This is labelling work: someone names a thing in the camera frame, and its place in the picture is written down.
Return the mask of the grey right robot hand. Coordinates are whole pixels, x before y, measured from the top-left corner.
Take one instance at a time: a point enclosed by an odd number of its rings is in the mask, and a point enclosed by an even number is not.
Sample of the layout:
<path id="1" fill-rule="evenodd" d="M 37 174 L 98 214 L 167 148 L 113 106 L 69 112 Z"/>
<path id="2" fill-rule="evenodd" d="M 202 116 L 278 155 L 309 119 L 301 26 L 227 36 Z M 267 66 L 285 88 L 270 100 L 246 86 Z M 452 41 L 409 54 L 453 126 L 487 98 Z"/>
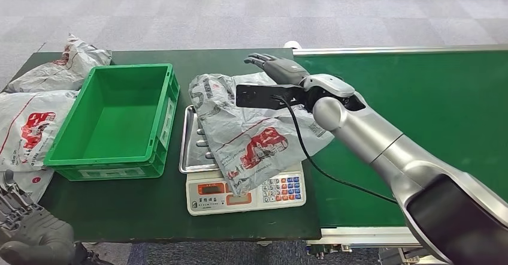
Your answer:
<path id="1" fill-rule="evenodd" d="M 266 53 L 251 53 L 243 61 L 262 69 L 278 85 L 299 85 L 310 73 L 291 59 L 279 58 Z"/>

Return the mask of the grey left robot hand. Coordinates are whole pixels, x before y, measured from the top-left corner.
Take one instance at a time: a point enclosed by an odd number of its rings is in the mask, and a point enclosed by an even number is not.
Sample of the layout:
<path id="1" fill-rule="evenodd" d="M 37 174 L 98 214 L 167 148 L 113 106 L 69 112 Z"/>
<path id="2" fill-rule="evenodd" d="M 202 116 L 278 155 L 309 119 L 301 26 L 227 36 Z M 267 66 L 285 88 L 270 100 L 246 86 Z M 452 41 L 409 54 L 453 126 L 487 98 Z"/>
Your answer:
<path id="1" fill-rule="evenodd" d="M 74 230 L 34 202 L 6 170 L 1 177 L 1 259 L 8 264 L 71 264 Z"/>

